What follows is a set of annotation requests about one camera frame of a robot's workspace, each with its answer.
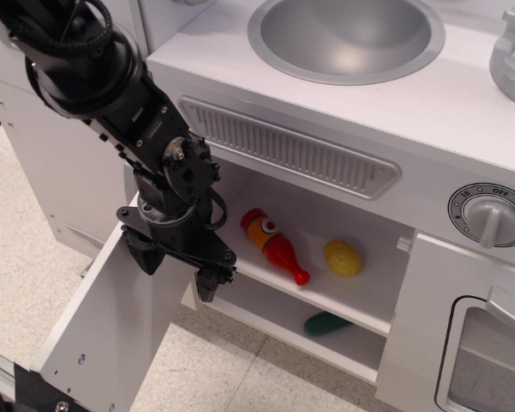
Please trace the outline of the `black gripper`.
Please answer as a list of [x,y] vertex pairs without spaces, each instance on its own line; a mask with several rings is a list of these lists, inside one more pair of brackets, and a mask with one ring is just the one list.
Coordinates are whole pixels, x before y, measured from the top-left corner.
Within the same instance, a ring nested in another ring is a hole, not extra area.
[[197,294],[202,302],[212,302],[219,285],[233,281],[236,255],[199,221],[196,207],[167,221],[157,209],[141,203],[119,208],[117,218],[131,256],[146,274],[153,275],[164,257],[177,258],[197,268]]

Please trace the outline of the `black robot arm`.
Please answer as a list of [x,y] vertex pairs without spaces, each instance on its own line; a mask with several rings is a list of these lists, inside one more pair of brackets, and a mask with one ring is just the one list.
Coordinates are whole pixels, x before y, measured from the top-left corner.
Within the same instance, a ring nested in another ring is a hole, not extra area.
[[236,274],[217,230],[220,178],[203,138],[152,80],[133,37],[101,1],[0,1],[0,22],[24,53],[27,78],[54,112],[81,120],[132,168],[137,204],[117,216],[131,256],[154,274],[165,256],[192,265],[198,297]]

